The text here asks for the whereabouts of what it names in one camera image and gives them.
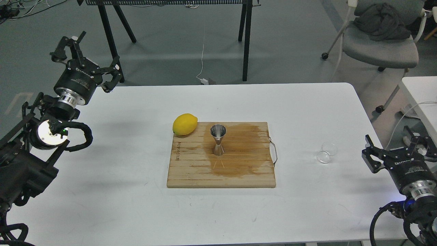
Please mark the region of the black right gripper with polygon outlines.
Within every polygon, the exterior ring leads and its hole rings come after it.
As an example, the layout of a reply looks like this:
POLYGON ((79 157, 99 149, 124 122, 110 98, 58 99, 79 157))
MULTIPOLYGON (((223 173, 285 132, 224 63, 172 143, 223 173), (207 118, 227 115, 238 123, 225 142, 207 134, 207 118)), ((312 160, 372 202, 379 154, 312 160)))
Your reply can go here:
POLYGON ((436 197, 436 178, 425 163, 424 156, 416 151, 417 145, 423 145, 425 156, 436 158, 436 145, 429 136, 415 136, 408 126, 404 126, 403 130, 411 137, 409 147, 387 151, 375 147, 370 136, 365 135, 362 158, 373 174, 387 169, 400 194, 414 200, 436 197))

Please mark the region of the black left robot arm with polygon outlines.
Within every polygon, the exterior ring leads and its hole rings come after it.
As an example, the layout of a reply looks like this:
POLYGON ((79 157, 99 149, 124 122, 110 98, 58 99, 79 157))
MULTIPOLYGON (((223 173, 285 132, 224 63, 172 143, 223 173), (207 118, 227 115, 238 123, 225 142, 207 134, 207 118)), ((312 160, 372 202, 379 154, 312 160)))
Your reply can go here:
POLYGON ((22 120, 1 139, 1 245, 28 246, 28 226, 7 224, 13 205, 24 206, 41 194, 56 178, 55 163, 64 151, 87 148, 92 130, 77 122, 78 105, 90 102, 97 87, 111 92, 122 80, 119 56, 108 67, 86 58, 79 37, 62 37, 51 52, 53 62, 66 66, 54 86, 56 97, 39 93, 33 104, 22 105, 22 120))

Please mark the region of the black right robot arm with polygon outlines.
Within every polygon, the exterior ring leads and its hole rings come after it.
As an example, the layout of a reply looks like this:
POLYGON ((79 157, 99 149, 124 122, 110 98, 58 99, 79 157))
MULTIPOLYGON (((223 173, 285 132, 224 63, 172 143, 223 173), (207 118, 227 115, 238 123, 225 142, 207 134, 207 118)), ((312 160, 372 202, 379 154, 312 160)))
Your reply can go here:
POLYGON ((370 244, 376 245, 375 226, 382 213, 389 211, 403 220, 408 240, 416 246, 435 246, 437 198, 436 177, 426 162, 436 162, 436 146, 429 136, 416 136, 405 126, 411 139, 408 147, 384 150, 374 146, 369 135, 362 158, 370 171, 376 174, 386 169, 404 201, 390 202, 381 207, 370 223, 370 244))

